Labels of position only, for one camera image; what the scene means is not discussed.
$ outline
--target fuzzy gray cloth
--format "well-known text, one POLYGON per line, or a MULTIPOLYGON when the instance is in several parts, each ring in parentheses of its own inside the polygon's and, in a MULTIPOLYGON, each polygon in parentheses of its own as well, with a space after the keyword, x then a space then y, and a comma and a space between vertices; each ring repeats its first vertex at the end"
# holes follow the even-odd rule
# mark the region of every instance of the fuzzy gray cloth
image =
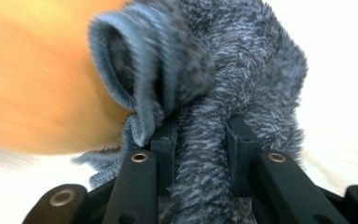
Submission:
POLYGON ((148 143, 174 111, 176 179, 159 201, 160 223, 254 223, 250 199, 230 192, 226 121, 241 115, 263 149, 297 158, 295 109, 306 59, 261 0, 138 0, 97 16, 94 62, 111 95, 134 111, 119 152, 77 158, 114 178, 123 155, 148 143))

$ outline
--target blurry orange surface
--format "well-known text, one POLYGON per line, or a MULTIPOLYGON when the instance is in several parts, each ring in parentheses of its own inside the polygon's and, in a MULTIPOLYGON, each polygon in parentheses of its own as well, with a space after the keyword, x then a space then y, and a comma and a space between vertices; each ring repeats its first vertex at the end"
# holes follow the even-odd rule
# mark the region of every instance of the blurry orange surface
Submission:
POLYGON ((0 148, 37 154, 103 147, 129 111, 90 57, 88 24, 125 0, 0 0, 0 148))

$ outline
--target plush fabric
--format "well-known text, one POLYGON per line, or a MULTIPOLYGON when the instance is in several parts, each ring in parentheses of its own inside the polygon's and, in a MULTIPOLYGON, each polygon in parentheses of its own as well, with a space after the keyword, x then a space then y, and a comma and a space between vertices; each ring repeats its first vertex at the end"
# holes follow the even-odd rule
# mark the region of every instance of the plush fabric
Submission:
POLYGON ((120 151, 77 158, 115 177, 122 156, 147 144, 177 113, 176 179, 159 201, 161 223, 252 223, 250 199, 229 190, 225 123, 244 117, 263 149, 297 159, 295 109, 307 71, 303 52, 260 0, 139 0, 97 16, 94 62, 112 96, 134 111, 120 151))

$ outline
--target cloth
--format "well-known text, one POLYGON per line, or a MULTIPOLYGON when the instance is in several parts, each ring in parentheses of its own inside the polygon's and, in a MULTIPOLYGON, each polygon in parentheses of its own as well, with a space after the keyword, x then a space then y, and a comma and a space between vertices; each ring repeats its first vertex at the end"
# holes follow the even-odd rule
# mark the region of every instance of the cloth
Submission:
POLYGON ((229 190, 225 123, 241 115, 263 149, 297 158, 303 138, 295 108, 304 53, 260 0, 139 0, 97 16, 94 62, 112 96, 134 111, 119 152, 76 159, 114 178, 122 156, 147 144, 177 113, 176 179, 159 201, 161 223, 253 223, 250 199, 229 190))

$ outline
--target white surface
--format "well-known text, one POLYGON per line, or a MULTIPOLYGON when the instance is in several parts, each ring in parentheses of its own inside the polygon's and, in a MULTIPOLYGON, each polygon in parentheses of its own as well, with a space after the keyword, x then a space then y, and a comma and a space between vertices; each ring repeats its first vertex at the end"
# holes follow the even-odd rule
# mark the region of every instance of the white surface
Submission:
MULTIPOLYGON (((267 2, 309 59, 298 109, 304 167, 316 184, 342 194, 358 184, 358 1, 267 2)), ((70 158, 0 153, 0 223, 21 223, 60 184, 87 186, 92 170, 70 158)))

